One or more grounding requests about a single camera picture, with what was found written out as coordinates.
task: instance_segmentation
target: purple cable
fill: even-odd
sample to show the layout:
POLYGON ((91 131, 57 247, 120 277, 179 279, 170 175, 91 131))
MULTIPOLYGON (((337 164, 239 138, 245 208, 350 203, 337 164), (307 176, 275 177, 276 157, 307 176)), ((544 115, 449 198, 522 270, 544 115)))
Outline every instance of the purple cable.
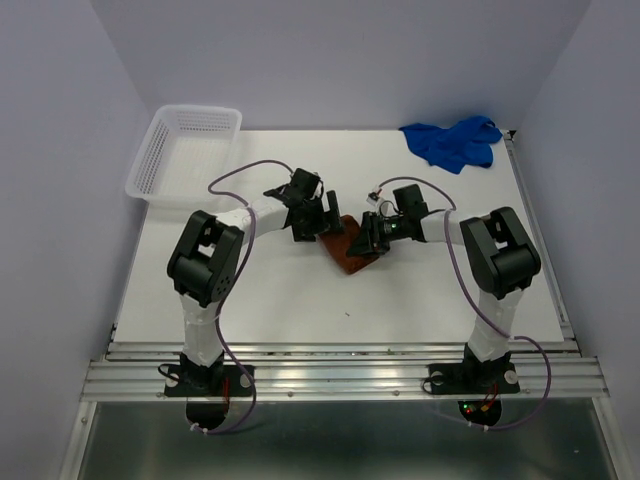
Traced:
POLYGON ((229 433, 235 429, 237 429, 239 426, 241 426, 251 415, 251 413, 253 412, 254 408, 256 407, 256 403, 258 401, 258 392, 256 389, 256 380, 255 378, 253 378, 253 375, 251 375, 249 373, 249 371, 245 368, 245 366, 240 362, 240 360, 238 360, 238 357, 235 356, 235 354, 231 351, 231 348, 229 347, 229 344, 227 343, 227 341, 224 339, 224 336, 222 335, 222 330, 220 329, 220 314, 222 312, 222 306, 225 304, 225 302, 227 301, 227 298, 229 297, 229 294, 233 291, 233 287, 235 286, 236 282, 238 281, 238 278, 240 278, 240 275, 242 274, 242 272, 244 271, 245 267, 247 266, 247 261, 249 260, 249 255, 251 255, 251 251, 253 250, 253 244, 256 240, 256 223, 258 221, 258 219, 256 218, 256 213, 253 211, 253 209, 251 207, 249 207, 249 202, 247 202, 244 198, 242 198, 240 195, 233 193, 233 192, 227 192, 227 191, 214 191, 213 187, 215 185, 217 185, 218 183, 220 183, 221 181, 229 178, 232 175, 235 175, 236 173, 242 172, 248 168, 251 167, 255 167, 256 165, 263 165, 266 163, 271 163, 271 164, 275 164, 275 165, 280 165, 284 168, 286 168, 289 173, 293 173, 293 170, 291 169, 291 167, 289 167, 289 165, 287 165, 284 162, 281 162, 279 160, 258 160, 257 162, 253 162, 253 163, 249 163, 247 165, 244 165, 240 168, 237 168, 235 170, 232 170, 229 173, 226 173, 224 175, 222 175, 221 177, 215 179, 213 182, 211 182, 209 184, 209 186, 207 187, 207 189, 209 190, 209 193, 211 193, 212 195, 222 195, 222 196, 226 196, 226 197, 230 197, 233 198, 237 201, 239 201, 249 212, 249 216, 251 217, 251 225, 249 227, 249 241, 247 242, 247 251, 245 252, 244 256, 242 257, 242 261, 240 262, 240 266, 238 267, 238 271, 236 272, 236 275, 233 277, 233 280, 231 282, 231 288, 229 288, 229 292, 224 296, 224 298, 220 301, 220 303, 218 304, 218 307, 216 308, 216 319, 215 319, 215 327, 216 327, 216 334, 218 335, 218 339, 220 340, 220 345, 222 345, 223 350, 225 351, 225 353, 227 355, 229 355, 229 358, 231 358, 231 360, 233 361, 233 363, 236 364, 236 366, 238 367, 238 369, 242 372, 242 374, 244 376, 247 377, 247 379, 249 380, 249 384, 251 386, 251 395, 252 395, 252 399, 251 399, 251 405, 249 406, 249 409, 244 413, 244 415, 234 424, 229 425, 228 427, 224 427, 221 429, 215 429, 215 430, 207 430, 205 432, 205 430, 203 430, 202 428, 200 428, 199 426, 196 426, 195 424, 189 422, 189 424, 191 425, 191 428, 193 428, 194 430, 197 430, 200 433, 204 433, 206 435, 220 435, 223 433, 229 433))
MULTIPOLYGON (((487 317, 481 310, 480 307, 478 307, 478 305, 476 304, 476 302, 473 300, 473 298, 471 297, 471 294, 469 293, 469 289, 467 288, 466 284, 464 283, 464 279, 462 278, 462 274, 460 273, 460 266, 458 265, 458 260, 456 259, 456 254, 453 250, 453 242, 451 241, 451 230, 450 230, 450 226, 449 226, 449 217, 451 215, 451 212, 456 210, 456 204, 453 201, 453 199, 444 191, 442 190, 440 187, 437 187, 436 185, 427 182, 426 180, 422 180, 421 178, 417 178, 417 177, 393 177, 393 178, 389 178, 388 180, 385 180, 384 182, 382 182, 380 184, 380 187, 394 182, 396 180, 411 180, 411 181, 415 181, 415 182, 419 182, 422 183, 424 185, 427 185, 428 187, 432 188, 433 190, 435 190, 436 192, 440 193, 440 195, 442 195, 444 198, 447 199, 447 201, 451 204, 451 209, 447 210, 444 214, 444 237, 445 237, 445 242, 447 244, 447 250, 449 251, 449 257, 451 258, 451 263, 453 265, 453 271, 455 272, 456 275, 456 279, 458 280, 458 284, 460 285, 460 288, 462 289, 462 293, 464 294, 464 297, 467 299, 467 302, 469 303, 469 305, 471 306, 471 308, 478 314, 478 316, 482 319, 482 321, 484 321, 487 325, 489 325, 493 330, 496 331, 496 333, 498 333, 498 335, 504 337, 504 338, 511 338, 511 335, 509 335, 507 332, 505 332, 504 330, 502 330, 500 327, 498 327, 495 323, 493 323, 493 321, 487 317)), ((536 347, 536 349, 538 350, 538 352, 540 353, 540 355, 542 355, 542 358, 544 359, 544 363, 545 363, 545 367, 547 369, 547 385, 544 389, 544 393, 542 395, 542 398, 540 399, 540 402, 538 402, 538 405, 536 405, 536 407, 531 411, 531 413, 529 413, 527 416, 521 418, 520 420, 513 422, 513 423, 508 423, 506 425, 499 425, 497 427, 486 427, 487 430, 508 430, 511 428, 515 428, 515 427, 519 427, 520 425, 528 422, 529 420, 531 420, 533 417, 535 417, 538 412, 542 409, 542 407, 544 406, 544 404, 547 402, 547 400, 549 399, 549 392, 551 392, 551 381, 552 381, 552 373, 551 373, 551 362, 549 361, 549 356, 547 355, 547 353, 544 351, 544 349, 542 348, 542 345, 540 345, 538 342, 536 342, 533 338, 531 337, 527 337, 524 335, 519 335, 516 337, 513 337, 514 340, 526 340, 527 342, 531 343, 534 347, 536 347)), ((436 415, 440 416, 440 417, 444 417, 444 418, 448 418, 449 420, 453 420, 459 423, 464 423, 464 424, 468 424, 471 426, 476 426, 479 427, 481 429, 485 429, 485 426, 483 425, 478 425, 475 423, 471 423, 471 422, 465 422, 464 420, 460 420, 459 418, 455 418, 455 417, 451 417, 449 415, 446 415, 444 413, 440 413, 440 412, 436 412, 435 410, 431 409, 430 410, 435 413, 436 415)))

